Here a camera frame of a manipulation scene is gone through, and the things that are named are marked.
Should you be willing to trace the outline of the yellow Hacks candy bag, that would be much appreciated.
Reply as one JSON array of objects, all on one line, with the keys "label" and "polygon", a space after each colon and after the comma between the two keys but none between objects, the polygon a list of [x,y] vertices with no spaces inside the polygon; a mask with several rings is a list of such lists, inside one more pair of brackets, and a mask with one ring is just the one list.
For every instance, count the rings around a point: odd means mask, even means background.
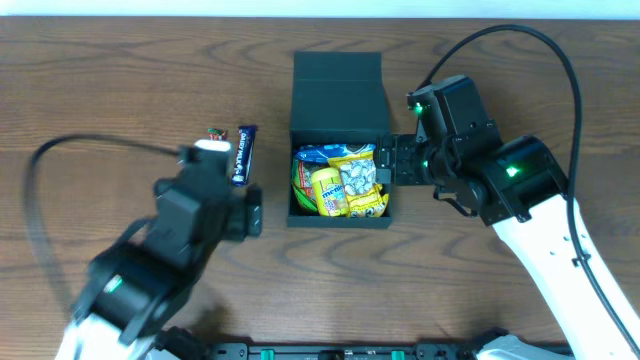
[{"label": "yellow Hacks candy bag", "polygon": [[381,217],[389,203],[383,186],[376,181],[377,168],[372,151],[331,158],[331,168],[339,172],[351,218]]}]

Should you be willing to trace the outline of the green Haribo gummy bag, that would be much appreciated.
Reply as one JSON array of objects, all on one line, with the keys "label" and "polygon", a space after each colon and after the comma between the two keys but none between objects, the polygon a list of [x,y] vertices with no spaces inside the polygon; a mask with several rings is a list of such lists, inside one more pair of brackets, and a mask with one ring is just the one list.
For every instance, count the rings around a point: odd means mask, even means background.
[{"label": "green Haribo gummy bag", "polygon": [[318,213],[316,198],[312,185],[312,175],[320,166],[293,159],[291,169],[291,185],[293,194],[303,211]]}]

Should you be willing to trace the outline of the blue Dairy Milk bar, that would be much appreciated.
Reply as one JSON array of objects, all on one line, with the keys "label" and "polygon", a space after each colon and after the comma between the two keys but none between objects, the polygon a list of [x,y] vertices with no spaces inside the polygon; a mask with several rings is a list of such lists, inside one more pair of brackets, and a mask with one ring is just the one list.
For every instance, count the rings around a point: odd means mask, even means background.
[{"label": "blue Dairy Milk bar", "polygon": [[257,130],[256,125],[242,125],[238,128],[239,142],[231,177],[231,183],[234,186],[241,187],[249,183]]}]

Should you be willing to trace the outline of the blue Oreo cookie pack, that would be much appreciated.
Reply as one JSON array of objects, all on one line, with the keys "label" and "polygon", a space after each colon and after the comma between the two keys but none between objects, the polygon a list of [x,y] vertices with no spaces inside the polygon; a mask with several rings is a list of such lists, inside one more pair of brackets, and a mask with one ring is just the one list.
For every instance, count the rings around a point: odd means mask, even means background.
[{"label": "blue Oreo cookie pack", "polygon": [[294,157],[303,162],[327,164],[332,158],[359,155],[373,152],[375,149],[375,144],[304,145],[294,152]]}]

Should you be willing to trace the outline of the yellow Mentos bottle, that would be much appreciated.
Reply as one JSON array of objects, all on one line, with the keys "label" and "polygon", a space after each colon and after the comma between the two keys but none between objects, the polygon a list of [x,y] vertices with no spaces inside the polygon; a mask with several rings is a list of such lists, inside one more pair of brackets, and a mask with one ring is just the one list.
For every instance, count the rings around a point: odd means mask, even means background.
[{"label": "yellow Mentos bottle", "polygon": [[321,216],[341,217],[349,211],[339,172],[331,167],[315,171],[311,177],[318,212]]}]

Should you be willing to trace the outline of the dark green box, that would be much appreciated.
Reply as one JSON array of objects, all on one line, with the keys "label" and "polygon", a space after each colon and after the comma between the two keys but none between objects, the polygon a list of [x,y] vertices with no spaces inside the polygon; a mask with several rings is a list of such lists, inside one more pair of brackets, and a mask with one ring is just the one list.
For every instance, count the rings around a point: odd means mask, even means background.
[{"label": "dark green box", "polygon": [[377,52],[294,54],[291,151],[305,145],[374,144],[391,134]]}]

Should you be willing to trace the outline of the green red KitKat Milo bar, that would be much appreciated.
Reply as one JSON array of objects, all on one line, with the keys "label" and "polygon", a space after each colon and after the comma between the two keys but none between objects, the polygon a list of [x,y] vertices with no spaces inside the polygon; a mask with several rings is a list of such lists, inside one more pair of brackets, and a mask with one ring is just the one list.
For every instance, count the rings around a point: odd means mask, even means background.
[{"label": "green red KitKat Milo bar", "polygon": [[228,131],[225,129],[209,128],[208,136],[213,141],[226,141],[228,138]]}]

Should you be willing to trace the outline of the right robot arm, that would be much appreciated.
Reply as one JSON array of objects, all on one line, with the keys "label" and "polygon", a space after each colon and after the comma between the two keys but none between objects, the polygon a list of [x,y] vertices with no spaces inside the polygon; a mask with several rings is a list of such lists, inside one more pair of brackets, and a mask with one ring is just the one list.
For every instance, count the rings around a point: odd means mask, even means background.
[{"label": "right robot arm", "polygon": [[492,228],[533,279],[574,358],[638,358],[639,317],[548,147],[531,135],[503,142],[467,76],[423,85],[407,104],[416,132],[382,140],[379,179],[431,186],[436,200]]}]

